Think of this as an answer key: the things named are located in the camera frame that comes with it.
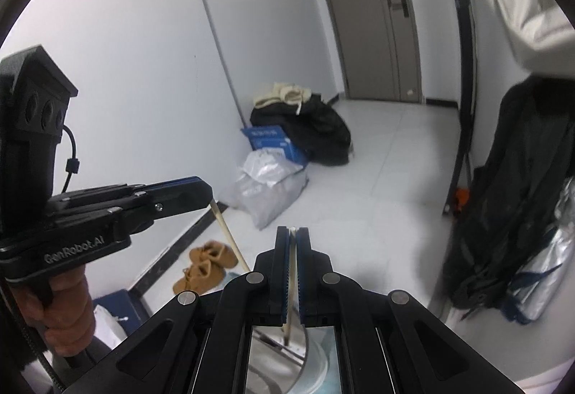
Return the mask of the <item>left hand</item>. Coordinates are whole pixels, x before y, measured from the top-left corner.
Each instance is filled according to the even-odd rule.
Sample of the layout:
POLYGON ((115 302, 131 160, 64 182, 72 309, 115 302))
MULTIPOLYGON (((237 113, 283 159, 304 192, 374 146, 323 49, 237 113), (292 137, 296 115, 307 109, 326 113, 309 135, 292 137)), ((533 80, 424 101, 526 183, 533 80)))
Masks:
POLYGON ((56 354, 76 356, 89 346, 96 328, 86 267, 51 277, 50 286, 49 306, 43 306, 29 288, 12 287, 11 291, 26 322, 46 328, 45 339, 56 354))

